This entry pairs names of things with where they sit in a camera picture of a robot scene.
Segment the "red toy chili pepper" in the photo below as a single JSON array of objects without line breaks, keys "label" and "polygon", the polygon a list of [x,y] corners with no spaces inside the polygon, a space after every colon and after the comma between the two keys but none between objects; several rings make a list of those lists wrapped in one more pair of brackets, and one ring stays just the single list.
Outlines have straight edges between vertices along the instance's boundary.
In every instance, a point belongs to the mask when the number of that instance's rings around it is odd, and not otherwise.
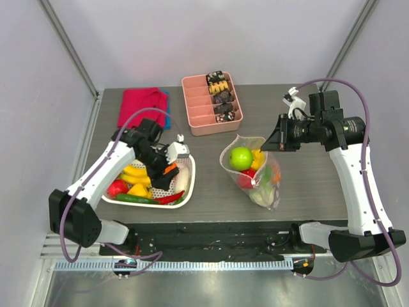
[{"label": "red toy chili pepper", "polygon": [[155,198],[155,201],[157,201],[160,205],[167,205],[169,203],[176,202],[179,199],[183,198],[184,193],[185,191],[181,191],[176,194],[169,195],[169,196]]}]

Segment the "clear zip top bag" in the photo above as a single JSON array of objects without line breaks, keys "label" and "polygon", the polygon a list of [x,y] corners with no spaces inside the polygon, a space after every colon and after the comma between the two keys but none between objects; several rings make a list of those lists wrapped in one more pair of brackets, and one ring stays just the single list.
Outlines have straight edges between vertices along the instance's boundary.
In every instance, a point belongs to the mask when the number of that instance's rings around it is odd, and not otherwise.
[{"label": "clear zip top bag", "polygon": [[281,167],[272,153],[262,151],[265,138],[237,135],[219,157],[221,167],[251,202],[274,210],[280,201]]}]

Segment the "green toy apple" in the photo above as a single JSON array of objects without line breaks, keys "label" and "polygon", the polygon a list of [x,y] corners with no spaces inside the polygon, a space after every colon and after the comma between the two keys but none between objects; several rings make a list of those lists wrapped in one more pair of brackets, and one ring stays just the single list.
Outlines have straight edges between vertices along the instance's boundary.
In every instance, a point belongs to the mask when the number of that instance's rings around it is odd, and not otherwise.
[{"label": "green toy apple", "polygon": [[253,162],[252,152],[249,148],[239,146],[230,151],[229,164],[237,171],[247,170]]}]

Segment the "red toy apple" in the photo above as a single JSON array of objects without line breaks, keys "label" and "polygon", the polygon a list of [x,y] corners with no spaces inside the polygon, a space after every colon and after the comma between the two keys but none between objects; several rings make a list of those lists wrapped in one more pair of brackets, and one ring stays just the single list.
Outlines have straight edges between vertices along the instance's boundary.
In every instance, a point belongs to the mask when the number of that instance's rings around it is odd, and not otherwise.
[{"label": "red toy apple", "polygon": [[249,168],[240,172],[237,178],[237,184],[241,189],[252,189],[254,184],[253,178],[256,174],[256,170]]}]

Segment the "green toy lettuce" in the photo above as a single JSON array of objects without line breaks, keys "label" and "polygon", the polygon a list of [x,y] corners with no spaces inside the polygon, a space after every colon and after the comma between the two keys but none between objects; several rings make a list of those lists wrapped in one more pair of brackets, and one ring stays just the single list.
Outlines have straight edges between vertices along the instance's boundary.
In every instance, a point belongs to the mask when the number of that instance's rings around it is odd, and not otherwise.
[{"label": "green toy lettuce", "polygon": [[259,185],[249,193],[250,199],[261,207],[271,207],[275,199],[275,185],[272,182],[272,169],[265,166],[261,173]]}]

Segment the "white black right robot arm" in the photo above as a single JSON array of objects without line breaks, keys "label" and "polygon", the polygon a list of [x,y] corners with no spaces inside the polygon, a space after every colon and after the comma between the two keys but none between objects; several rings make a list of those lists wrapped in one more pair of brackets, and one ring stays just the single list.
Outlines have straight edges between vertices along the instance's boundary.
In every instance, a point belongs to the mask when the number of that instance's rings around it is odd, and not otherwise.
[{"label": "white black right robot arm", "polygon": [[303,143],[325,147],[340,179],[348,213],[348,226],[302,223],[288,239],[290,248],[304,252],[311,244],[329,250],[341,263],[384,255],[406,243],[402,230],[394,229],[374,180],[370,149],[364,144],[366,124],[359,117],[344,117],[336,91],[314,93],[305,103],[291,88],[283,101],[289,111],[261,149],[295,152]]}]

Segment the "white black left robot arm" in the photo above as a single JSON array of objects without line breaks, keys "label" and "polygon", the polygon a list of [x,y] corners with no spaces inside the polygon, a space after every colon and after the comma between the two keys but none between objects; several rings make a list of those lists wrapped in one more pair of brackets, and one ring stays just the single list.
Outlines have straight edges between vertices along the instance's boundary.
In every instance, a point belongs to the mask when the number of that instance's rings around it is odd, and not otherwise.
[{"label": "white black left robot arm", "polygon": [[161,134],[161,126],[149,119],[131,129],[118,129],[103,154],[78,181],[64,191],[56,189],[50,194],[51,231],[61,240],[68,239],[83,248],[96,242],[111,243],[122,255],[131,254],[136,239],[131,236],[129,227],[100,219],[96,208],[110,184],[134,160],[145,165],[154,188],[170,188],[177,172],[166,171],[166,168],[177,159],[189,156],[189,149],[181,134],[171,144],[157,148]]}]

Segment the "white toy radish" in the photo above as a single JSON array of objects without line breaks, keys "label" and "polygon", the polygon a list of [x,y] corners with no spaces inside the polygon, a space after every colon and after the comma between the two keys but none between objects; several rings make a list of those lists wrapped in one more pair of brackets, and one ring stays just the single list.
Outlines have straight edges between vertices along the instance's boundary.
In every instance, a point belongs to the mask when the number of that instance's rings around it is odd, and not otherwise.
[{"label": "white toy radish", "polygon": [[188,167],[182,167],[179,169],[179,173],[174,181],[174,191],[175,193],[180,193],[182,191],[187,192],[190,185],[190,171]]}]

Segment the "yellow toy bell pepper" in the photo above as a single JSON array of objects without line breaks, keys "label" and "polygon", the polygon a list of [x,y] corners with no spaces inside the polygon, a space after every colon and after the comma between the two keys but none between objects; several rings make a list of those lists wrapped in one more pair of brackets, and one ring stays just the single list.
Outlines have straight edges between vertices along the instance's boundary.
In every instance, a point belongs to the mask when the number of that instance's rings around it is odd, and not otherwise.
[{"label": "yellow toy bell pepper", "polygon": [[151,187],[143,184],[135,184],[131,187],[127,194],[141,198],[152,199]]}]

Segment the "green toy cucumber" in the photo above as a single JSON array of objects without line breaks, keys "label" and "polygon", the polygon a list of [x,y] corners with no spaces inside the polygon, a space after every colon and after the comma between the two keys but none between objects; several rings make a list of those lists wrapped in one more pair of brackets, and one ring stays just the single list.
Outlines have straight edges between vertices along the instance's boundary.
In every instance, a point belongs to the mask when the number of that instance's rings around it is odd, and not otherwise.
[{"label": "green toy cucumber", "polygon": [[146,205],[159,205],[160,202],[151,198],[144,198],[140,196],[135,196],[131,194],[118,194],[116,200],[129,202],[129,203],[141,203]]}]

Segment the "red toy tomato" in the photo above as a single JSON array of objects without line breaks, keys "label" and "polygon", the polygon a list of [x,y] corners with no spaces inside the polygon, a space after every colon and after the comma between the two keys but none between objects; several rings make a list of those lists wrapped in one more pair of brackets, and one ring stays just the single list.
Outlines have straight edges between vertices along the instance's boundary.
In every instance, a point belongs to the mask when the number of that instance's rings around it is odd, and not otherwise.
[{"label": "red toy tomato", "polygon": [[115,198],[118,194],[128,193],[128,190],[129,190],[128,185],[123,180],[116,179],[107,188],[107,194],[110,197]]}]

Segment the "black brown sock roll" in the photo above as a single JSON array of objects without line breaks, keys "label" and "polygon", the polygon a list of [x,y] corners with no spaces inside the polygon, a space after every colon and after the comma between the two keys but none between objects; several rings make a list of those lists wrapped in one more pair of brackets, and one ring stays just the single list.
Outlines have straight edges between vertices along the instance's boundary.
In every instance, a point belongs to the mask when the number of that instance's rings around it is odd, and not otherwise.
[{"label": "black brown sock roll", "polygon": [[216,107],[213,108],[213,112],[215,113],[215,115],[219,115],[219,114],[224,114],[224,113],[234,113],[234,107],[232,103],[225,103],[225,104],[220,104]]}]

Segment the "dark brown sock roll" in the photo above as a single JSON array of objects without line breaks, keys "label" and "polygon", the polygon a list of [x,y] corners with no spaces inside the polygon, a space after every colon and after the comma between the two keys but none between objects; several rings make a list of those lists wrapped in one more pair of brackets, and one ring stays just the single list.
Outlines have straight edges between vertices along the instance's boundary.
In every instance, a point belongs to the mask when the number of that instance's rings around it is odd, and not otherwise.
[{"label": "dark brown sock roll", "polygon": [[213,96],[214,104],[227,104],[233,101],[233,96],[230,91],[224,90]]}]

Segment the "pink divided organizer tray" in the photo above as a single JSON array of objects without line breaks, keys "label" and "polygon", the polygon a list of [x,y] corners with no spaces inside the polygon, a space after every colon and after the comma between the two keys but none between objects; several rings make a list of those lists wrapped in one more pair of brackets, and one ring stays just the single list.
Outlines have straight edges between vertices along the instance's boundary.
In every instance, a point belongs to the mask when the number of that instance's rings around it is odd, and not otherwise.
[{"label": "pink divided organizer tray", "polygon": [[231,74],[226,71],[222,72],[224,73],[225,80],[229,83],[229,91],[233,96],[231,103],[233,104],[236,117],[235,121],[232,122],[216,122],[216,115],[213,112],[213,108],[220,104],[214,104],[214,95],[209,94],[209,84],[206,82],[207,74],[184,77],[181,81],[188,123],[194,136],[238,130],[243,120],[242,108],[236,94]]}]

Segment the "black patterned sock roll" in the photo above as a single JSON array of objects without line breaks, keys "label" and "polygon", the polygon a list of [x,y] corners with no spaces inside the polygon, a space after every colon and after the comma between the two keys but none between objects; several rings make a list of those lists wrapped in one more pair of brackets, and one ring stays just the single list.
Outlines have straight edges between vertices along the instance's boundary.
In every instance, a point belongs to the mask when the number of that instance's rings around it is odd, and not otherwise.
[{"label": "black patterned sock roll", "polygon": [[224,73],[220,70],[211,72],[206,75],[206,82],[208,84],[218,83],[224,80],[225,80]]}]

